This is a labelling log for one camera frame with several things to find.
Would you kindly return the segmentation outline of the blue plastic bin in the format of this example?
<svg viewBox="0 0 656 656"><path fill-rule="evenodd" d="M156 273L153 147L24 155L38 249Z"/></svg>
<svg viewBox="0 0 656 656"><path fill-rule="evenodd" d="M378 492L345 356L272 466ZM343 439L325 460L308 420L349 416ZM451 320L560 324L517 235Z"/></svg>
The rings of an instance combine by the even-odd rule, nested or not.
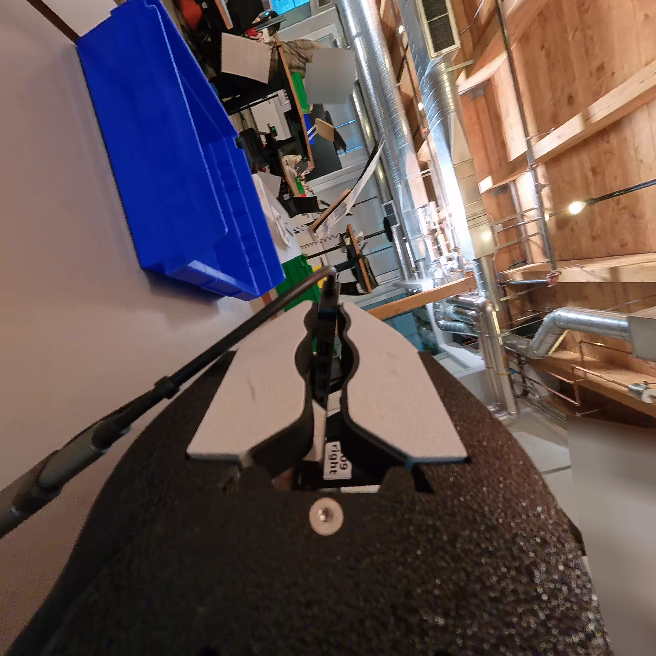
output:
<svg viewBox="0 0 656 656"><path fill-rule="evenodd" d="M285 279L245 153L159 1L126 1L77 42L142 269L252 300Z"/></svg>

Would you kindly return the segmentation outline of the green plastic bin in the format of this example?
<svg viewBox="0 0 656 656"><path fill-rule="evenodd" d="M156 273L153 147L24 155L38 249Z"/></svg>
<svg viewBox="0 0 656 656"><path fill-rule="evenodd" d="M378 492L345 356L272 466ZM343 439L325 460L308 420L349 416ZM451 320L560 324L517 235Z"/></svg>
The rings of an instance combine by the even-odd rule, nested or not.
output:
<svg viewBox="0 0 656 656"><path fill-rule="evenodd" d="M293 287L303 282L305 279L309 278L311 275L316 273L323 266L319 265L312 267L308 263L308 257L305 254L301 254L295 258L292 258L282 264L284 280L276 285L275 290L277 295L280 297L285 293L289 292ZM308 288L304 291L299 297L292 300L288 303L282 310L282 312L289 312L294 307L300 305L304 301L310 301L316 304L318 310L321 309L322 302L322 287L325 279L318 281L313 287Z"/></svg>

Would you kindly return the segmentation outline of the small silver duct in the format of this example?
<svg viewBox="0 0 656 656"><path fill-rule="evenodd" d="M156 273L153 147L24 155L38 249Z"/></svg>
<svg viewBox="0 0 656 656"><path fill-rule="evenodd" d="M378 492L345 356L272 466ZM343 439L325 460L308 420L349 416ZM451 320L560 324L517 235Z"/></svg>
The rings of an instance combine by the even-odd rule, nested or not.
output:
<svg viewBox="0 0 656 656"><path fill-rule="evenodd" d="M568 331L625 341L631 345L634 357L655 363L655 307L628 315L562 307L545 317L531 340L508 333L503 345L523 357L542 359L555 352Z"/></svg>

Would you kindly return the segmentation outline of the wooden beam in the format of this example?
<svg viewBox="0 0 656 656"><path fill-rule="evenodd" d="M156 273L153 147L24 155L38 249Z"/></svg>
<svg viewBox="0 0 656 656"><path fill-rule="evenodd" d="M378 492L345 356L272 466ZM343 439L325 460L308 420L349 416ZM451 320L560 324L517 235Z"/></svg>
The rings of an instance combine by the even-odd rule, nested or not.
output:
<svg viewBox="0 0 656 656"><path fill-rule="evenodd" d="M381 321L412 312L414 309L426 306L434 302L445 300L449 297L473 291L477 288L475 277L468 276L455 282L435 287L428 291L422 291L415 295L389 302L385 305L366 310L373 317Z"/></svg>

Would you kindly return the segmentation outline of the air vent grille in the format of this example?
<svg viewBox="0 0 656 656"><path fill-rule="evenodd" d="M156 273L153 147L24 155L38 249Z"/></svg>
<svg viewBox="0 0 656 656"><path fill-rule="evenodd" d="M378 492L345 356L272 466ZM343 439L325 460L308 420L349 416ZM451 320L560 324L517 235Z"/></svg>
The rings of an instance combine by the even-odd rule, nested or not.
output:
<svg viewBox="0 0 656 656"><path fill-rule="evenodd" d="M416 1L419 21L430 59L457 52L461 40L451 1Z"/></svg>

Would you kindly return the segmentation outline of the silver ventilation duct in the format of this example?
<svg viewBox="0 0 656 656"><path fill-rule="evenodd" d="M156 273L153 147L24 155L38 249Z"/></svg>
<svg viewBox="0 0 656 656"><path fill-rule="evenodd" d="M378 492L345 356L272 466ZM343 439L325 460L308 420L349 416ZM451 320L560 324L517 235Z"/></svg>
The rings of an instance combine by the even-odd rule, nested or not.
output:
<svg viewBox="0 0 656 656"><path fill-rule="evenodd" d="M475 315L480 352L485 360L495 403L490 410L499 420L511 420L518 414L518 402L507 364L497 312L501 298L493 266L495 241L485 212L475 168L463 131L459 102L446 56L435 54L422 1L401 1L401 19L409 38L409 55L418 79L418 88L427 111L429 160L438 197L446 208L455 230L459 253L473 266L478 291L471 301L448 298L450 307L460 307ZM354 21L364 36L364 53L381 74L386 118L392 128L392 144L398 148L404 164L418 156L410 154L411 136L400 92L392 83L392 62L382 31L382 23L373 1L340 1L344 15Z"/></svg>

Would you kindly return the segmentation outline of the white desk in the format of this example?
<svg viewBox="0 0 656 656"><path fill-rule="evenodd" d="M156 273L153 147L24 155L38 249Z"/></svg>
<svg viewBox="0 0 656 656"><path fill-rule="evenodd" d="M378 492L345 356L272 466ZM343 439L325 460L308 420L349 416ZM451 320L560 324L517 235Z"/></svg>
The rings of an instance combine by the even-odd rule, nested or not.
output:
<svg viewBox="0 0 656 656"><path fill-rule="evenodd" d="M262 307L140 269L73 42L1 2L1 487Z"/></svg>

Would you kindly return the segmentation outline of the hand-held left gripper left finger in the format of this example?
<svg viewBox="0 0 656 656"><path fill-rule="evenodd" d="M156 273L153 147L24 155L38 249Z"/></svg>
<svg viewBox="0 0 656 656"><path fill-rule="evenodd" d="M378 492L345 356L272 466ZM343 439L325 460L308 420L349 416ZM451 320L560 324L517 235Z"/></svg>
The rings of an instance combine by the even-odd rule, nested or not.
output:
<svg viewBox="0 0 656 656"><path fill-rule="evenodd" d="M314 456L314 303L244 339L187 447L191 459L278 475Z"/></svg>

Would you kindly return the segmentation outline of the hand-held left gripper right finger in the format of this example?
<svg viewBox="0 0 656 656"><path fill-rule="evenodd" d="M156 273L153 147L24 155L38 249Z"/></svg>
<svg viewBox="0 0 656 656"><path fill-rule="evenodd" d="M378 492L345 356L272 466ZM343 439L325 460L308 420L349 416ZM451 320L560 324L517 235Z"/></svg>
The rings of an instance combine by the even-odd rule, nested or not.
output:
<svg viewBox="0 0 656 656"><path fill-rule="evenodd" d="M372 476L391 467L463 463L468 452L405 336L351 302L340 307L342 452Z"/></svg>

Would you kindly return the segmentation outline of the white board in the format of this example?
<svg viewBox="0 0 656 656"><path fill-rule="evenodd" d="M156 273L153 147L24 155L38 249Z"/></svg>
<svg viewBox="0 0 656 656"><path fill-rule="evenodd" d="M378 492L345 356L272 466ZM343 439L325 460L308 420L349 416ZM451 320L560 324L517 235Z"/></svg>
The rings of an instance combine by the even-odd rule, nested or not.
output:
<svg viewBox="0 0 656 656"><path fill-rule="evenodd" d="M267 83L271 68L271 48L248 37L221 35L222 73Z"/></svg>

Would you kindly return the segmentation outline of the grey USB hub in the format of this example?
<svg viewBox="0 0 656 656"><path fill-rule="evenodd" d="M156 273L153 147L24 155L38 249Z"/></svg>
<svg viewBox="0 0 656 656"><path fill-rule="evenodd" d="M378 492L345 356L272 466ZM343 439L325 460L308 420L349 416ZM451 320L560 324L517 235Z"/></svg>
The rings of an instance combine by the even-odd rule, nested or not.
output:
<svg viewBox="0 0 656 656"><path fill-rule="evenodd" d="M339 283L337 273L327 276L314 324L313 343L316 349L312 358L312 398L322 409L327 409L330 394L334 338L337 333L339 310Z"/></svg>

